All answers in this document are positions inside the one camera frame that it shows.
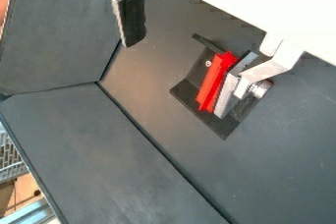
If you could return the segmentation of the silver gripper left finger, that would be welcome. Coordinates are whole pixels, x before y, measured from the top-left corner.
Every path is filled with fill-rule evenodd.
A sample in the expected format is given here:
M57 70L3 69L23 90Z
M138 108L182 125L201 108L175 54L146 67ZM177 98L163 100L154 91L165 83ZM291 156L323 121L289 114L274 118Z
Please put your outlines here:
M145 0L113 0L122 42L133 47L146 37Z

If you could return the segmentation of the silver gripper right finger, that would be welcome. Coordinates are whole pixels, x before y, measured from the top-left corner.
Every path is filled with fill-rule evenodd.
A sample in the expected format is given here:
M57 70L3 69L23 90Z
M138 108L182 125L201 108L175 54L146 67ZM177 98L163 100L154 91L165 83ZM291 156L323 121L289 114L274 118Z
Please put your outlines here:
M271 88L269 78L291 70L303 54L303 50L274 33L267 33L262 45L262 55L250 52L234 65L219 90L214 115L223 118L230 106L251 92L262 98Z

